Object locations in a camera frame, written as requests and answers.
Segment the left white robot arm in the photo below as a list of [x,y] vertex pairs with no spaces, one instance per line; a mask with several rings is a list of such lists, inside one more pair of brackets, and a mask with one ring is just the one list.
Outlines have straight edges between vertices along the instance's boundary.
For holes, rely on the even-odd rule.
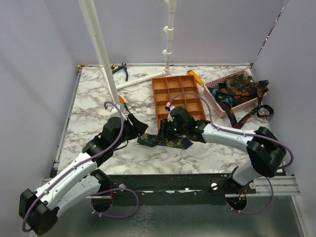
[[90,195],[103,195],[114,190],[109,176],[100,166],[111,158],[118,146],[143,135],[148,125],[133,114],[111,117],[101,133],[90,140],[77,158],[46,184],[19,199],[18,214],[22,230],[41,236],[57,222],[61,214]]

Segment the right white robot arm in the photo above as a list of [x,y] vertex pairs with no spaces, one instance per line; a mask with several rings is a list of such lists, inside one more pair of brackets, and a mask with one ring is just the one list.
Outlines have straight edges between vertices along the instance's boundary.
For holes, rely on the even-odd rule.
[[227,188],[232,193],[240,192],[246,184],[261,176],[274,177],[286,155],[285,147],[265,127],[240,131],[220,127],[208,120],[195,120],[181,106],[168,103],[165,109],[168,117],[160,122],[158,141],[187,138],[192,142],[225,145],[248,154],[249,161],[237,166],[229,175]]

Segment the black orange floral tie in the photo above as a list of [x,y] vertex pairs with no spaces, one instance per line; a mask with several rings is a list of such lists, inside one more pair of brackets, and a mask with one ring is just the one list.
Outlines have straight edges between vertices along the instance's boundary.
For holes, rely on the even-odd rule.
[[226,86],[219,87],[220,89],[222,89],[222,92],[234,97],[234,107],[239,106],[252,99],[255,99],[257,103],[257,106],[254,109],[252,109],[249,113],[247,113],[243,118],[241,118],[240,121],[237,121],[232,108],[230,108],[227,104],[220,103],[221,107],[227,113],[232,128],[241,129],[247,122],[247,120],[253,115],[257,115],[261,118],[266,118],[274,114],[274,110],[271,106],[262,104],[264,94],[268,91],[268,84],[268,80],[261,80],[255,83],[250,83],[246,87],[237,89],[229,89],[226,88]]

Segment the navy yellow floral tie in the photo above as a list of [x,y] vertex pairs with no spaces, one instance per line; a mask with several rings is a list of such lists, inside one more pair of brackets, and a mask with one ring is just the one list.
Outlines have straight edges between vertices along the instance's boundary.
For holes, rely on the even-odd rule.
[[137,142],[140,145],[148,146],[148,147],[155,147],[155,146],[163,146],[163,147],[170,147],[170,148],[177,148],[186,150],[193,145],[193,142],[187,138],[179,139],[168,142],[160,142],[157,140],[156,135],[145,133],[142,136],[138,137]]

